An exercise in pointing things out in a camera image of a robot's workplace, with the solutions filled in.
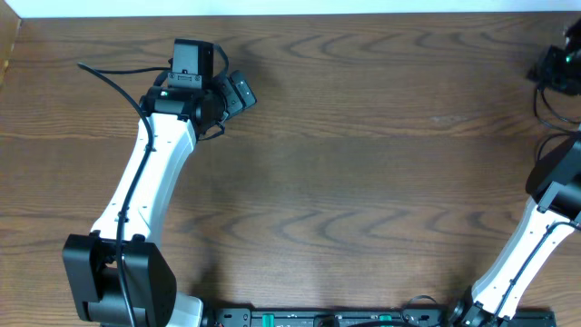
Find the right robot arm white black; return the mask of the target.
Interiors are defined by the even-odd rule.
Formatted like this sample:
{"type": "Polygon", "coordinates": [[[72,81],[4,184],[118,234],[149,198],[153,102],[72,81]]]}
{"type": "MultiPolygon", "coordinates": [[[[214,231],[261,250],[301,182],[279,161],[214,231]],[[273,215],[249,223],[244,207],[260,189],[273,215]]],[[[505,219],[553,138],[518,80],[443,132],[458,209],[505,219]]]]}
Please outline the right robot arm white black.
{"type": "Polygon", "coordinates": [[[558,114],[545,96],[546,89],[580,96],[580,18],[564,37],[564,47],[549,46],[527,76],[537,85],[535,117],[560,133],[549,135],[538,146],[526,183],[526,208],[500,255],[436,326],[556,326],[555,314],[548,310],[517,312],[517,307],[551,253],[569,235],[580,233],[580,119],[558,114]],[[542,119],[537,110],[539,95],[555,118],[576,129],[563,129],[542,119]],[[541,155],[546,143],[559,136],[566,139],[541,155]]]}

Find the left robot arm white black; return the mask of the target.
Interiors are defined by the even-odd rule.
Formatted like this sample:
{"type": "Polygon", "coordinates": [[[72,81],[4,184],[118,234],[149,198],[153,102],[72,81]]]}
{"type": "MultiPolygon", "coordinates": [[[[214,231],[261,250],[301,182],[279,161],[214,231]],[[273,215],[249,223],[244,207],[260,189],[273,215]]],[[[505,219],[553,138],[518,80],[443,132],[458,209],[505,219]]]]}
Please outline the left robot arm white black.
{"type": "Polygon", "coordinates": [[[122,178],[88,234],[71,234],[64,268],[79,318],[102,326],[212,326],[204,302],[179,292],[160,247],[180,172],[197,143],[256,105],[240,71],[213,71],[228,56],[213,43],[177,39],[140,100],[136,142],[122,178]]]}

